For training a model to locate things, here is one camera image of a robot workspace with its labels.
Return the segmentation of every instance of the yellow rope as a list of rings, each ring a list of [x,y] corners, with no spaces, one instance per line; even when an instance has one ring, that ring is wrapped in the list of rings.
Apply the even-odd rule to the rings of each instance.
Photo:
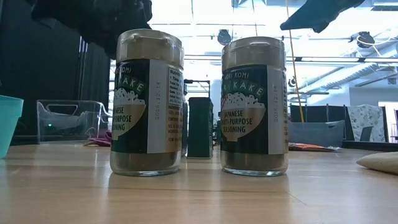
[[[287,17],[289,18],[289,0],[286,1],[286,12],[287,12]],[[290,49],[292,50],[292,61],[293,61],[293,71],[294,71],[294,80],[296,83],[296,93],[297,93],[297,98],[298,98],[298,105],[300,108],[300,117],[301,117],[301,122],[304,123],[304,115],[303,115],[303,108],[301,106],[301,100],[300,100],[300,94],[299,94],[299,84],[297,84],[297,76],[296,76],[296,63],[294,61],[294,51],[293,51],[293,40],[292,40],[292,31],[289,30],[289,35],[290,35]]]

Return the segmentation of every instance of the ceiling pipe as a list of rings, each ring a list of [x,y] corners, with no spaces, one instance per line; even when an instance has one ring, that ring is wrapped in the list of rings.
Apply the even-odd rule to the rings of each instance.
[[[385,49],[379,51],[381,57],[398,57],[398,45],[392,44]],[[378,57],[377,53],[369,55],[368,57]],[[365,77],[374,72],[380,70],[380,66],[377,63],[363,63],[351,68],[339,69],[337,72],[328,73],[328,75],[322,75],[322,79],[317,80],[306,87],[299,88],[300,91],[316,91],[319,89],[329,90],[333,87],[343,85],[357,78]]]

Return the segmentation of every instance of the gray bin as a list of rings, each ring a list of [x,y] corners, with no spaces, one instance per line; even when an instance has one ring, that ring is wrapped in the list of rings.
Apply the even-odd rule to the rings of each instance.
[[[344,121],[327,123],[299,123],[288,121],[289,142],[313,144],[323,147],[341,147],[344,137]]]

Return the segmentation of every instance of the teal bowl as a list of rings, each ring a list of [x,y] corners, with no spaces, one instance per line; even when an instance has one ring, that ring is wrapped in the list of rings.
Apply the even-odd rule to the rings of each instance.
[[[0,95],[0,159],[7,155],[24,100]]]

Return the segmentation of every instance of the spice jar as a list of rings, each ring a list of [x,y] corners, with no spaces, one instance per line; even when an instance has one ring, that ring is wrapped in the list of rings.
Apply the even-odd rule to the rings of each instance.
[[[235,40],[223,49],[221,163],[233,174],[274,176],[288,166],[284,43]]]
[[[178,171],[182,148],[183,48],[164,32],[118,39],[111,168],[122,175]]]

